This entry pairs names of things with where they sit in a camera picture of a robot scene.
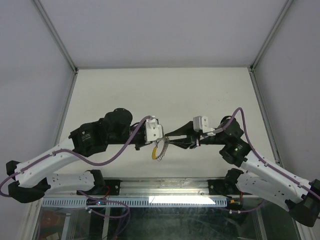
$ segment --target yellow object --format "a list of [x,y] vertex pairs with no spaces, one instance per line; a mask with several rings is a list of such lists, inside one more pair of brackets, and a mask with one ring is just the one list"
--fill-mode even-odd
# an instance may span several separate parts
[[155,146],[152,150],[152,155],[151,155],[153,160],[157,159],[156,153],[157,153],[157,147]]

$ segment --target glass enclosure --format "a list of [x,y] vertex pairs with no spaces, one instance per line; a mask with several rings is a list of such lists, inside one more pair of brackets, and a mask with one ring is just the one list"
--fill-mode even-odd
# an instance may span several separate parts
[[[245,208],[261,202],[244,198]],[[124,207],[96,205],[95,211],[120,216]],[[298,240],[288,213],[267,203],[257,211],[233,213],[218,207],[134,206],[112,219],[85,208],[42,207],[34,240]]]

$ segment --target metal corner post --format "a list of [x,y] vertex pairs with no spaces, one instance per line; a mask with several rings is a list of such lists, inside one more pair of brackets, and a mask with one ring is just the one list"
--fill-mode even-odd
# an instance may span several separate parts
[[37,12],[39,13],[40,17],[43,20],[43,23],[47,27],[48,31],[50,32],[52,39],[56,43],[57,47],[59,48],[60,52],[62,53],[63,57],[67,61],[68,65],[72,69],[74,73],[77,72],[77,67],[70,57],[64,43],[62,42],[55,26],[53,25],[52,21],[50,20],[50,17],[48,13],[46,12],[44,6],[41,3],[41,0],[32,0],[34,7],[36,8]]
[[289,10],[291,9],[293,3],[295,2],[295,0],[286,0],[283,8],[281,9],[278,17],[276,18],[274,24],[271,27],[271,30],[269,31],[266,39],[264,40],[262,47],[260,48],[257,56],[255,57],[253,64],[252,64],[252,71],[254,72],[258,63],[260,62],[261,58],[264,56],[266,50],[268,49],[268,46],[271,44],[271,41],[274,39],[275,35],[278,32],[278,29],[281,25],[281,23],[283,22],[283,20],[285,19],[285,17],[287,16],[287,13],[289,12]]
[[269,120],[269,117],[268,117],[268,112],[267,112],[267,109],[266,109],[265,101],[264,101],[263,95],[261,93],[259,84],[257,82],[255,73],[252,71],[251,68],[248,68],[248,71],[249,71],[249,75],[250,75],[250,78],[251,78],[252,86],[253,86],[253,89],[254,89],[255,97],[257,99],[257,102],[258,102],[258,105],[259,105],[259,108],[260,108],[260,112],[261,112],[261,115],[262,115],[262,119],[263,119],[263,122],[264,122],[266,133],[267,133],[267,136],[269,138],[269,142],[270,142],[270,145],[271,145],[271,149],[272,149],[274,160],[275,160],[275,162],[277,164],[280,164],[282,167],[284,167],[282,162],[281,162],[281,158],[280,158],[280,155],[279,155],[278,147],[277,147],[277,144],[276,144],[276,141],[275,141],[275,136],[273,134],[273,131],[272,131],[272,128],[271,128],[271,125],[270,125],[270,120]]
[[[60,117],[59,117],[59,122],[58,122],[58,126],[56,129],[54,142],[52,143],[53,146],[55,146],[60,140],[60,136],[61,136],[62,129],[63,129],[65,119],[67,116],[69,104],[71,101],[71,96],[72,96],[72,93],[73,93],[73,90],[74,90],[74,87],[76,84],[77,76],[78,76],[78,70],[76,72],[72,73],[72,79],[71,79],[70,84],[68,86],[69,87],[68,94],[65,98],[63,109],[62,109]],[[43,201],[43,199],[40,199],[38,201],[29,203],[27,205],[25,214],[22,219],[22,224],[19,229],[17,240],[31,240],[32,239],[34,232],[35,232],[35,229],[37,227],[37,221],[39,218],[42,201]]]
[[66,96],[66,100],[64,102],[64,106],[63,106],[62,112],[60,114],[57,130],[55,132],[54,143],[52,144],[53,146],[57,145],[60,141],[60,137],[61,137],[61,133],[62,133],[64,124],[65,124],[66,117],[67,117],[67,112],[68,112],[68,108],[70,105],[71,97],[72,97],[72,94],[74,92],[74,88],[76,85],[78,72],[79,72],[79,70],[77,70],[75,73],[72,74],[72,80],[68,86],[68,89],[69,89],[68,94]]

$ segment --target gray wall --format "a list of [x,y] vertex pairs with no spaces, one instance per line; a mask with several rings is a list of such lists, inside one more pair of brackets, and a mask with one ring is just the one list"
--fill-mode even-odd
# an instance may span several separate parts
[[[320,1],[298,0],[256,69],[287,169],[320,179]],[[314,232],[320,239],[320,220]]]
[[[0,180],[6,162],[24,162],[53,144],[71,78],[32,1],[0,1]],[[26,206],[0,202],[0,239],[16,239]]]

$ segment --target white bracket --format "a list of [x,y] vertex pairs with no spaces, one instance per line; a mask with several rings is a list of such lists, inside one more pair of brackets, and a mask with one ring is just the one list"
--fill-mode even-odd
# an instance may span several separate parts
[[158,120],[155,116],[152,119],[147,119],[145,121],[145,140],[146,142],[159,141],[164,137],[163,127],[158,124]]
[[209,119],[207,116],[196,116],[193,118],[193,130],[196,132],[202,131],[207,136],[213,136],[215,129],[209,127]]

